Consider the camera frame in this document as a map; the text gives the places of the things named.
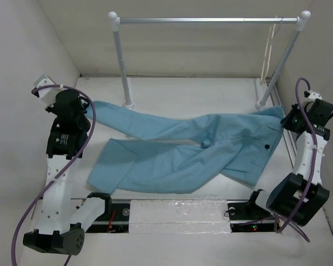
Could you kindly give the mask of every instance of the white ball finial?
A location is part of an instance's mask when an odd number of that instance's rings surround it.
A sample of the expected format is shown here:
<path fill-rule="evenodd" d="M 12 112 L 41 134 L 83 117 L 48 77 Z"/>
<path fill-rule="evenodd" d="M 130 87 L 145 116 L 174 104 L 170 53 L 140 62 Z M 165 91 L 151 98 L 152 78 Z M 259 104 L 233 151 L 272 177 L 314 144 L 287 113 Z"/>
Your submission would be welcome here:
<path fill-rule="evenodd" d="M 311 12 L 310 11 L 305 10 L 305 11 L 301 12 L 300 18 L 306 19 L 306 18 L 310 18 L 310 17 L 311 17 Z"/>
<path fill-rule="evenodd" d="M 109 15 L 108 15 L 109 19 L 117 19 L 117 14 L 116 12 L 110 12 Z"/>

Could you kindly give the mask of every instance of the white pole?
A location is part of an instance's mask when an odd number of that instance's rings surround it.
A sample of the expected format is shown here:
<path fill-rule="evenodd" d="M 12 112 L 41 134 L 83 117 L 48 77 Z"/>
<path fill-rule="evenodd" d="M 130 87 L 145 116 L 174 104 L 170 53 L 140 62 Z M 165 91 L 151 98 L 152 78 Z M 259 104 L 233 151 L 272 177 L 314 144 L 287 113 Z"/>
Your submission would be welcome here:
<path fill-rule="evenodd" d="M 120 18 L 117 17 L 117 14 L 115 12 L 110 12 L 108 17 L 110 19 L 111 26 L 112 26 L 113 38 L 115 41 L 115 47 L 116 47 L 116 53 L 117 53 L 117 59 L 118 59 L 118 65 L 119 65 L 119 69 L 121 72 L 121 80 L 122 80 L 122 86 L 123 86 L 124 97 L 125 97 L 124 106 L 132 109 L 134 104 L 131 100 L 130 93 L 129 93 L 126 68 L 124 66 L 121 41 L 120 41 L 120 36 L 119 36 L 119 32 L 118 32 Z"/>
<path fill-rule="evenodd" d="M 294 45 L 295 45 L 295 42 L 296 42 L 298 36 L 300 35 L 300 32 L 304 29 L 304 26 L 305 26 L 307 20 L 310 17 L 311 17 L 311 12 L 310 11 L 303 11 L 301 13 L 301 15 L 299 17 L 299 21 L 297 23 L 296 30 L 293 33 L 285 51 L 284 51 L 284 54 L 282 55 L 282 58 L 280 60 L 279 65 L 277 65 L 277 68 L 274 72 L 273 77 L 271 78 L 271 80 L 269 82 L 269 86 L 266 89 L 266 92 L 264 93 L 263 98 L 255 104 L 255 107 L 256 107 L 257 110 L 264 110 L 264 109 L 267 108 L 266 101 L 268 100 L 268 98 L 271 94 L 271 91 L 273 90 L 273 88 L 275 86 L 275 83 L 277 82 L 277 80 L 278 80 L 278 78 L 279 78 L 279 76 L 282 72 L 282 69 L 285 66 L 285 63 L 286 63 Z"/>

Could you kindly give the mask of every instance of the horizontal bar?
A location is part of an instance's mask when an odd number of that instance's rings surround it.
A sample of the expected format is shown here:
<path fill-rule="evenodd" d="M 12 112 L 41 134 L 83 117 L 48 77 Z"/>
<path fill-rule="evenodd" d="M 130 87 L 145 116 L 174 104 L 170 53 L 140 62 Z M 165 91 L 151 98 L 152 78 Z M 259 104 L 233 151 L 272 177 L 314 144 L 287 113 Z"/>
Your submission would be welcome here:
<path fill-rule="evenodd" d="M 120 24 L 296 24 L 298 18 L 120 18 Z"/>

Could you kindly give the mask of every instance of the cable clip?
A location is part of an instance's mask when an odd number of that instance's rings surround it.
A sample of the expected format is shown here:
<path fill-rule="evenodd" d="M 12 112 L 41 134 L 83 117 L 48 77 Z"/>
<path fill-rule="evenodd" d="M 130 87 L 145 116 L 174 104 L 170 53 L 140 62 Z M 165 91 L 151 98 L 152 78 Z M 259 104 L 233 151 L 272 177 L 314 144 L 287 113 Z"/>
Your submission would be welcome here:
<path fill-rule="evenodd" d="M 46 179 L 49 183 L 50 182 L 54 182 L 54 183 L 57 183 L 57 182 L 61 182 L 62 181 L 62 179 L 60 179 L 60 178 L 54 178 L 54 177 L 47 177 L 47 179 Z"/>

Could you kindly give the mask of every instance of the screw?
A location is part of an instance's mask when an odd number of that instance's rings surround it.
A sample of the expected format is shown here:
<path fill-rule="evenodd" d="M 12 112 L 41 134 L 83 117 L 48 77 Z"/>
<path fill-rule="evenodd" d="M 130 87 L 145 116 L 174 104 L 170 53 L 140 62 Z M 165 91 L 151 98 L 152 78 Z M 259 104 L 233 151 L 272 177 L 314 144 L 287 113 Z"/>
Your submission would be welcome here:
<path fill-rule="evenodd" d="M 123 216 L 129 216 L 129 209 L 125 208 L 122 210 L 122 215 Z"/>
<path fill-rule="evenodd" d="M 230 208 L 228 209 L 228 213 L 229 213 L 230 215 L 235 215 L 235 208 L 234 208 L 234 207 L 230 207 Z"/>

